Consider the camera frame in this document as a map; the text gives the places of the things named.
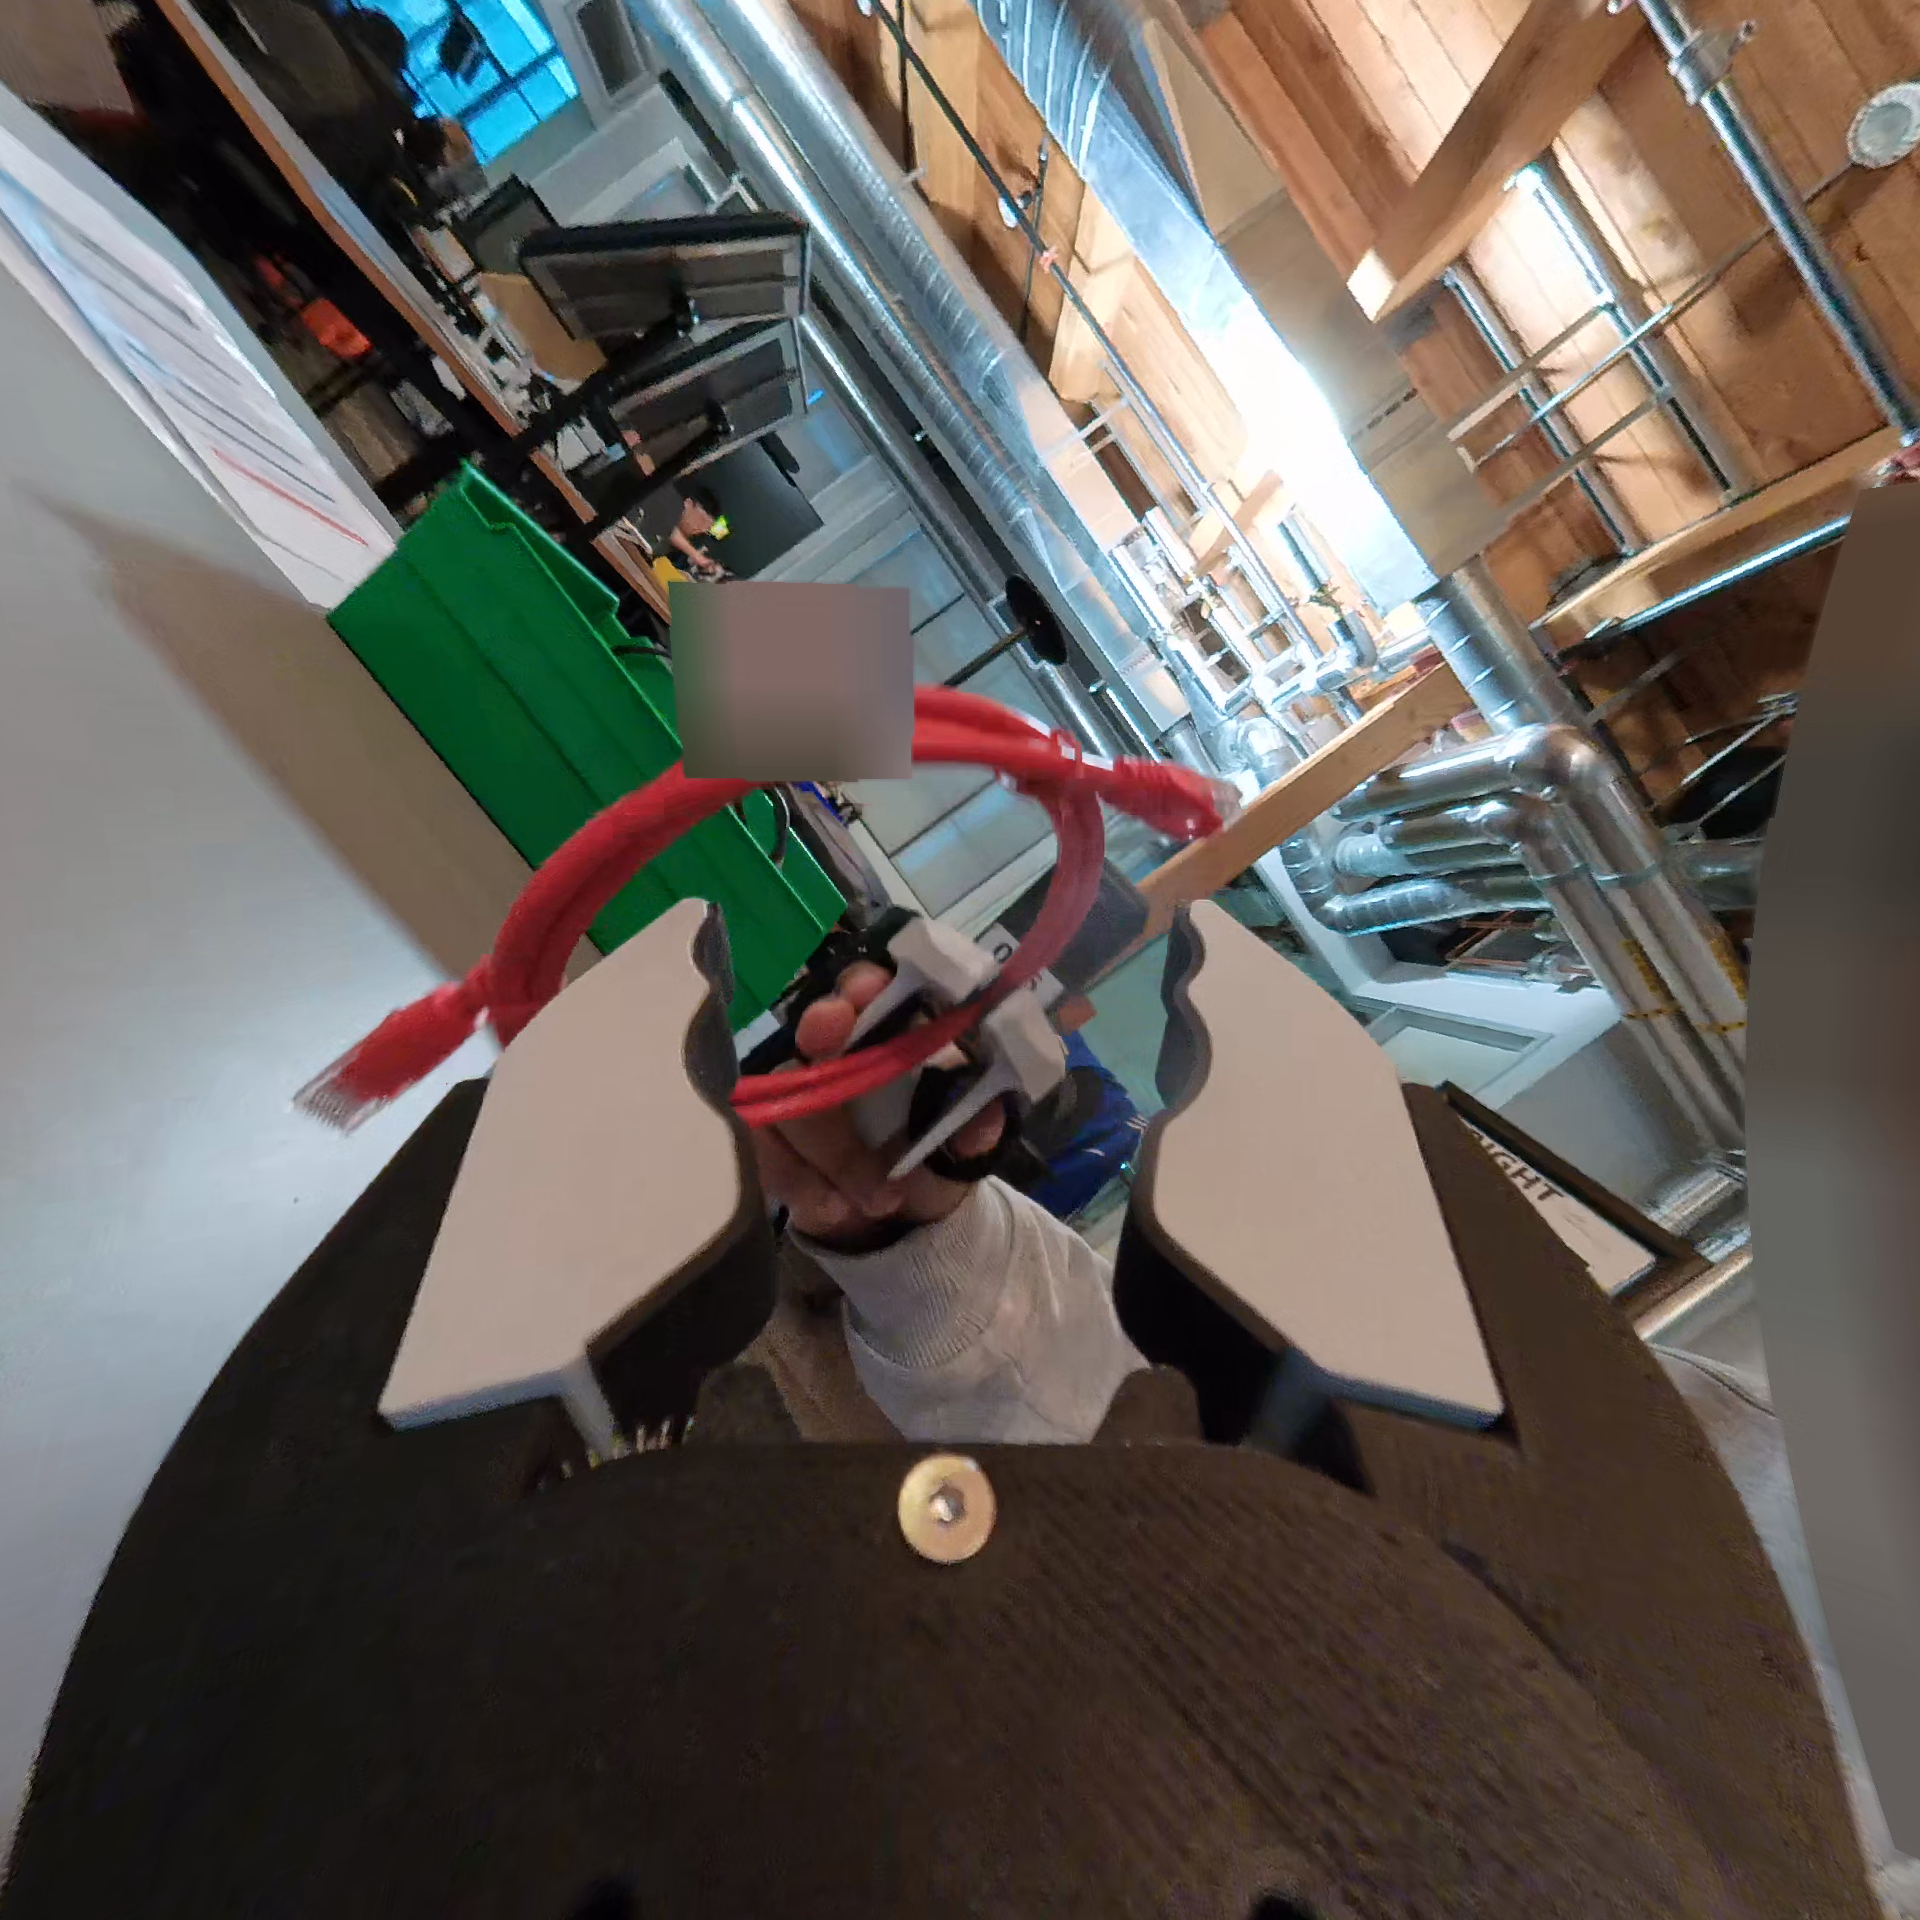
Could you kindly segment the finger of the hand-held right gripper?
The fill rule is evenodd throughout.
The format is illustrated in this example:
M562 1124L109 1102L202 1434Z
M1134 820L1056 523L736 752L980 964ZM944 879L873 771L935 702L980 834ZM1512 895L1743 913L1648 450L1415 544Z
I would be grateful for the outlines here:
M909 1075L852 1102L852 1127L868 1150L947 1145L963 1128L963 1041L950 1041Z
M861 1014L939 1014L999 980L990 946L913 911L889 911L861 931L852 956L830 964L826 997L845 997L841 976L859 967L889 976L886 990L859 1007Z

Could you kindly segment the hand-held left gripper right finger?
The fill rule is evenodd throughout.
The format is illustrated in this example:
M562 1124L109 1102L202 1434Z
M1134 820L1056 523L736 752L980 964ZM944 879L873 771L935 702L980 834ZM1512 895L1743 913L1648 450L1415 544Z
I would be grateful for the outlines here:
M1504 1394L1382 1044L1222 904L1174 911L1160 1096L1113 1298L1214 1445L1296 1449L1334 1403L1466 1434Z

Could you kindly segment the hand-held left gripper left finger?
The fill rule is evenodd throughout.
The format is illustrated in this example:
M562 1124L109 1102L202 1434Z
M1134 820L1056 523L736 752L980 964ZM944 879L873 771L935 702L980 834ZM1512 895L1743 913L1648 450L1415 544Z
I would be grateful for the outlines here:
M776 1298L736 1077L726 921L678 902L502 1048L382 1421L553 1401L601 1460L681 1434Z

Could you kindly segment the green plastic bin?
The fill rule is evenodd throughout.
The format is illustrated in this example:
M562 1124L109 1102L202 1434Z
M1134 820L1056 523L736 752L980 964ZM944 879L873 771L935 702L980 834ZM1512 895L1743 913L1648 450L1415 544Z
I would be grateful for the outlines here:
M529 864L678 761L669 661L470 463L329 610L329 625ZM681 899L726 911L736 1028L783 997L845 911L760 790L641 868L589 937L610 952Z

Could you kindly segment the person's right forearm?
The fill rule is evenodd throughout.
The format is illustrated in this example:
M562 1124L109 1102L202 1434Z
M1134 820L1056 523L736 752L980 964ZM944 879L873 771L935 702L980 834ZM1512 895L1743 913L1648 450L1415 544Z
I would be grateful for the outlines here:
M1146 1368L1111 1259L996 1176L873 1251L797 1246L840 1289L852 1373L903 1440L1086 1442Z

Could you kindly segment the person's right hand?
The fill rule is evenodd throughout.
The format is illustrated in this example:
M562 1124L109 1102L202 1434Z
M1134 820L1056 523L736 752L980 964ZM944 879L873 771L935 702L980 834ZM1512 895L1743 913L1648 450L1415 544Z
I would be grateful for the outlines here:
M857 1019L881 997L891 974L852 964L792 1026L792 1061L783 1071L830 1061L852 1041ZM754 1128L754 1166L766 1204L788 1226L832 1251L866 1255L930 1226L972 1197L977 1183L950 1183L919 1166L891 1183L891 1150L874 1153L845 1111L813 1112Z

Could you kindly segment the blue jacket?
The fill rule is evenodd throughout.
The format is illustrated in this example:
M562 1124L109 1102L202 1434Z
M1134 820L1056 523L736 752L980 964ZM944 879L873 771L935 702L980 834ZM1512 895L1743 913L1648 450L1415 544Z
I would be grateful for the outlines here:
M1023 1159L1009 1176L1056 1216L1078 1216L1129 1171L1146 1115L1083 1034L1065 1041L1065 1080L1023 1120Z

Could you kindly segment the framed marker board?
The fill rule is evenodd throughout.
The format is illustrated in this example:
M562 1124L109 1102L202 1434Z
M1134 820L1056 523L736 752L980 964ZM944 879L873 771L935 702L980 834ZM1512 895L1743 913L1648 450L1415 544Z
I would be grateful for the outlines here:
M1457 1084L1439 1084L1438 1089L1501 1176L1587 1265L1598 1289L1629 1317L1663 1309L1711 1270L1711 1259L1676 1232L1657 1223L1468 1089Z

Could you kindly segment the black floor lamp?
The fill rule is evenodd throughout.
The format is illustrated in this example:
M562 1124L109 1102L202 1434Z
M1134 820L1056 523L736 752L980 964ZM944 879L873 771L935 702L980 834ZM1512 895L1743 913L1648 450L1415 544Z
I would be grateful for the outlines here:
M1024 653L1047 665L1067 661L1067 633L1062 630L1056 610L1031 582L1020 574L1006 578L1002 615L1009 620L1009 630L996 636L983 653L968 660L953 674L947 674L947 684L972 681L980 671L986 671L996 660L1009 653Z

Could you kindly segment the wooden pillar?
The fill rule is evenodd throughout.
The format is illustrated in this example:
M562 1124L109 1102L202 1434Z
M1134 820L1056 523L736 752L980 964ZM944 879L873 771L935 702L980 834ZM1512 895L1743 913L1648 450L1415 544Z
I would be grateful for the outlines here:
M1188 841L1152 875L1137 881L1146 904L1146 939L1155 939L1171 926L1174 907L1229 887L1259 854L1314 827L1322 814L1355 792L1355 788L1395 767L1462 712L1468 712L1468 695L1448 661L1382 699L1326 747L1314 752L1281 780L1241 802L1217 832Z

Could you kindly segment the silver pipe bundle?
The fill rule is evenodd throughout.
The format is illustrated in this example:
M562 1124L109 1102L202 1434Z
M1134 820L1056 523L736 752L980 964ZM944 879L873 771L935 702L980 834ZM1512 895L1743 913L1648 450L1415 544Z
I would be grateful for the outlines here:
M1496 792L1558 810L1598 879L1626 899L1626 921L1676 993L1703 1050L1743 1066L1743 967L1664 834L1610 754L1574 724L1501 732L1474 747L1388 767L1333 807L1346 821L1391 820Z

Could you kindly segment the black monitor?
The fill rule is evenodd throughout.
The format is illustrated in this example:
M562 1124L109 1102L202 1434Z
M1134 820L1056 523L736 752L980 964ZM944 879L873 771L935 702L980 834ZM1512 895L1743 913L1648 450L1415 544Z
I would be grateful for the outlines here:
M581 343L626 343L669 320L691 335L797 320L809 287L809 226L788 211L540 228L518 273Z
M687 446L717 460L731 443L788 426L804 409L800 324L766 320L674 353L661 371L610 399L607 416L661 468Z

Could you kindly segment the wooden desk with black legs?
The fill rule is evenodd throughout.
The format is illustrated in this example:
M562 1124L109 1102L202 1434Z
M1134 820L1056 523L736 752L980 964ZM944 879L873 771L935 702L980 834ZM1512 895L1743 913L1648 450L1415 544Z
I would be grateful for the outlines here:
M405 507L447 481L459 460L505 452L521 432L521 409L502 374L456 330L416 262L323 166L205 13L193 4L145 4L140 13L162 21L189 69L220 90L229 117L244 126L244 139L274 176L278 191L299 205L299 235L315 235L323 249L323 298L447 422L445 438L429 440L413 460L417 475L390 474L376 487L378 498Z

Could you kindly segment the printed paper sheets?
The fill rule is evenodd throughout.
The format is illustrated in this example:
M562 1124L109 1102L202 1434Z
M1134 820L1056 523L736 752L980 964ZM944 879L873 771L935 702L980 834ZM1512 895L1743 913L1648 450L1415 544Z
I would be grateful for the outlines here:
M2 273L222 502L299 598L332 610L397 531L323 423L256 359L253 330L196 262L112 183L2 133Z

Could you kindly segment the silver air duct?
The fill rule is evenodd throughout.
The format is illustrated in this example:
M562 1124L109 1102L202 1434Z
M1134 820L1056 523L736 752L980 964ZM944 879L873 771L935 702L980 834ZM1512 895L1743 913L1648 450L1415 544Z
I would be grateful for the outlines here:
M633 13L751 185L813 228L836 312L1129 720L1171 757L1231 778L1217 712L1193 707L1167 660L1167 607L1121 560L1137 517L797 13Z

